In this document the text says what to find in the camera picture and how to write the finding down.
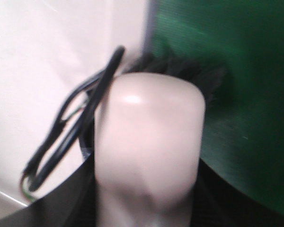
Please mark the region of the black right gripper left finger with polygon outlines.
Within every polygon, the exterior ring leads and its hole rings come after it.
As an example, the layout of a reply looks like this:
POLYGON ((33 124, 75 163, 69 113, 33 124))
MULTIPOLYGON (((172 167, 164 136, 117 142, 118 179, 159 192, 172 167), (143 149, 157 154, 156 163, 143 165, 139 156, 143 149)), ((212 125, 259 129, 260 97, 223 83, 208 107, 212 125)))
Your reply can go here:
POLYGON ((94 159, 28 207, 0 219, 0 227, 95 227, 94 159))

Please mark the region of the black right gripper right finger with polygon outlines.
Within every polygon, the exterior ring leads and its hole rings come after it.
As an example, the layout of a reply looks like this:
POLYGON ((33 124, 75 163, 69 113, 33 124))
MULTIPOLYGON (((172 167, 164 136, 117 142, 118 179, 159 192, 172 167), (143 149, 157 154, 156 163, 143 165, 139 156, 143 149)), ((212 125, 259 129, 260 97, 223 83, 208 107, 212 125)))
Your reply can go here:
POLYGON ((284 215, 232 187, 202 159, 192 202, 191 227, 284 227, 284 215))

